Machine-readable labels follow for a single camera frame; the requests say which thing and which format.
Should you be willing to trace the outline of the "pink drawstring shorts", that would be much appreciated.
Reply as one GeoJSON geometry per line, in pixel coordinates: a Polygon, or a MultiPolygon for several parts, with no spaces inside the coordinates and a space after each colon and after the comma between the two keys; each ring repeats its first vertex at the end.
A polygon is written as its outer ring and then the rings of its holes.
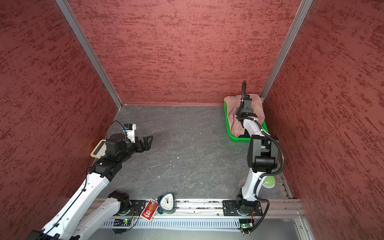
{"type": "MultiPolygon", "coordinates": [[[[230,134],[236,138],[239,138],[246,132],[246,129],[242,126],[241,122],[235,117],[236,110],[240,106],[241,97],[241,95],[237,95],[227,96],[224,98],[224,102],[227,106],[227,118],[229,121],[230,134]]],[[[263,109],[264,99],[257,94],[250,94],[250,98],[252,99],[252,108],[254,109],[254,113],[258,116],[258,122],[262,125],[266,118],[263,109]]]]}

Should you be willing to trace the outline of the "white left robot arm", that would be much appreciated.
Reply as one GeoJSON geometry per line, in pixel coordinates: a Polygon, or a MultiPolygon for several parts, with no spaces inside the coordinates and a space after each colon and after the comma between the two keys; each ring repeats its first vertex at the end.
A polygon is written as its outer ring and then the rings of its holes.
{"type": "Polygon", "coordinates": [[[113,191],[100,207],[85,217],[99,193],[135,153],[151,149],[153,136],[132,142],[124,134],[113,134],[106,140],[106,153],[87,171],[79,189],[65,206],[41,230],[32,230],[28,240],[87,240],[114,215],[134,214],[128,193],[113,191]]]}

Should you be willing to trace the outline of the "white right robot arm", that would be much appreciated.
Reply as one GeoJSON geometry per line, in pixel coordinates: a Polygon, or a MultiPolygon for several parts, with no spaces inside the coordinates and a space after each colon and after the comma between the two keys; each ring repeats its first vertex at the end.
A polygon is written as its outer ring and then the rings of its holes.
{"type": "Polygon", "coordinates": [[[238,195],[240,207],[245,208],[251,207],[253,202],[258,200],[257,197],[267,175],[277,168],[278,150],[258,122],[249,95],[242,97],[240,106],[236,110],[236,118],[251,139],[247,153],[247,164],[250,170],[246,183],[238,195]]]}

